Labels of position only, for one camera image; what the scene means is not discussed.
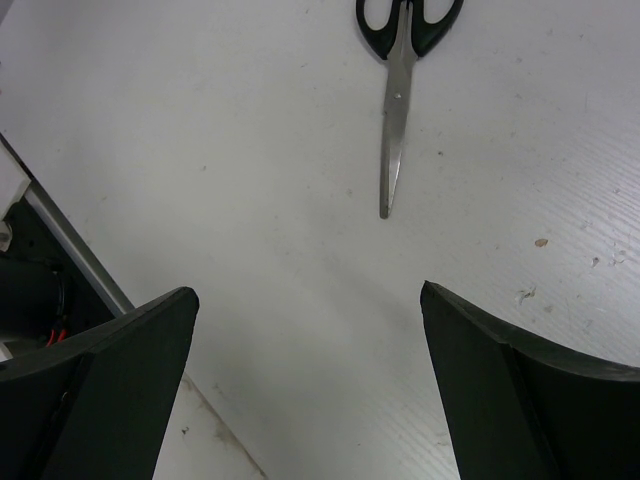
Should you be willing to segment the black handled scissors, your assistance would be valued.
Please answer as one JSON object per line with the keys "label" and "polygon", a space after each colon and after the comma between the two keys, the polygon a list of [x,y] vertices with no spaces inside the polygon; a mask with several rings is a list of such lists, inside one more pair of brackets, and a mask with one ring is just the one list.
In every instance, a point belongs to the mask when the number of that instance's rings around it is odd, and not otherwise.
{"label": "black handled scissors", "polygon": [[356,22],[370,50],[387,64],[388,76],[383,102],[379,216],[392,211],[409,117],[413,68],[449,32],[457,20],[463,0],[454,0],[436,22],[425,18],[424,0],[391,2],[387,23],[372,28],[365,14],[365,0],[355,2]]}

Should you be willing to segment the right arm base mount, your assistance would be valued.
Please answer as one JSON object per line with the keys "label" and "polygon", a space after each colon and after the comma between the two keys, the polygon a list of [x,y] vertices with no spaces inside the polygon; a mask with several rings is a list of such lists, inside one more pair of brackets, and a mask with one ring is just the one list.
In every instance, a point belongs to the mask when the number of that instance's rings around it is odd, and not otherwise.
{"label": "right arm base mount", "polygon": [[52,346],[119,314],[25,200],[1,220],[1,359]]}

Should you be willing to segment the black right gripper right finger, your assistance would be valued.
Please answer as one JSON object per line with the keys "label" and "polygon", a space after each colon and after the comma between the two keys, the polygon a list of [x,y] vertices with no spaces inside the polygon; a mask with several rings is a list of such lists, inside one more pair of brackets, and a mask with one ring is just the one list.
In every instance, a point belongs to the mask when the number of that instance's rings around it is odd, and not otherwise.
{"label": "black right gripper right finger", "polygon": [[420,304],[461,478],[638,478],[638,368],[530,333],[435,283]]}

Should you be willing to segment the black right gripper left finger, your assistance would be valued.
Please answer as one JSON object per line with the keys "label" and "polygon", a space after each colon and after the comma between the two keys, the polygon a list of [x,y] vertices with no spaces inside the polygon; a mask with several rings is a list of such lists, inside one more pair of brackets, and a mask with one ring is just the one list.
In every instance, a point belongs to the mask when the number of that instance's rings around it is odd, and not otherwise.
{"label": "black right gripper left finger", "polygon": [[198,310],[181,287],[3,362],[2,478],[152,478]]}

